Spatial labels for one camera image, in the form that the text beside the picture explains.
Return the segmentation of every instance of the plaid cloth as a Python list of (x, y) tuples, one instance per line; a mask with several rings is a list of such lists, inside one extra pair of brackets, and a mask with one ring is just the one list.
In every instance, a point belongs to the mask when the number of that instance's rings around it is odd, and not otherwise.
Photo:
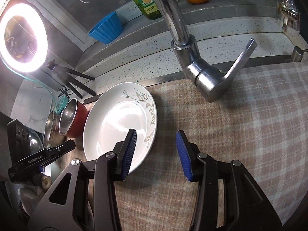
[(175, 146), (180, 129), (214, 159), (240, 160), (286, 222), (308, 189), (307, 63), (243, 69), (213, 103), (190, 80), (147, 89), (157, 106), (157, 134), (140, 167), (115, 183), (124, 231), (189, 229), (198, 184), (183, 174)]

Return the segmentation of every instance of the faucet handle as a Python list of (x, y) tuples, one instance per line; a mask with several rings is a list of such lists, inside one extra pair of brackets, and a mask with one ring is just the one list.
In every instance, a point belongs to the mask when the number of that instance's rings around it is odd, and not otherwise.
[(205, 68), (199, 73), (195, 84), (199, 92), (208, 102), (215, 102), (223, 96), (256, 47), (256, 41), (251, 38), (243, 52), (225, 75), (213, 66)]

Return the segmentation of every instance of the black cable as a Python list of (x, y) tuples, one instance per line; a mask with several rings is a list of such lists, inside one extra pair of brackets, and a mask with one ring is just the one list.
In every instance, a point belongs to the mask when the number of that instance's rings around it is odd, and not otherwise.
[(62, 95), (65, 95), (66, 98), (68, 99), (68, 101), (70, 101), (70, 96), (73, 94), (73, 91), (71, 91), (71, 93), (69, 93), (70, 89), (67, 89), (65, 85), (62, 85), (60, 82), (58, 82), (55, 78), (53, 78), (50, 74), (48, 74), (46, 71), (44, 71), (42, 68), (40, 68), (40, 70), (42, 70), (46, 75), (50, 76), (56, 83), (58, 83), (61, 88), (58, 89), (61, 93), (58, 95), (58, 98), (60, 98)]

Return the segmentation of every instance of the white plate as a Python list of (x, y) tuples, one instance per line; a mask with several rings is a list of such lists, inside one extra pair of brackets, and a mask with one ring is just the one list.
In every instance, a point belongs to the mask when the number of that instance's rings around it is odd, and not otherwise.
[(143, 86), (125, 82), (107, 90), (94, 104), (84, 127), (84, 153), (95, 160), (115, 144), (124, 141), (130, 128), (137, 131), (137, 144), (131, 162), (134, 171), (149, 153), (157, 129), (154, 99)]

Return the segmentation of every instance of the blue silicone cup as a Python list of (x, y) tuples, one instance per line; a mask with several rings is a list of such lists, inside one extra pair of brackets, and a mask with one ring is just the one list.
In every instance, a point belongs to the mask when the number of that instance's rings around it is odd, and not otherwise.
[(116, 39), (122, 31), (122, 24), (114, 11), (100, 20), (93, 29), (91, 29), (89, 36), (104, 44), (108, 44)]

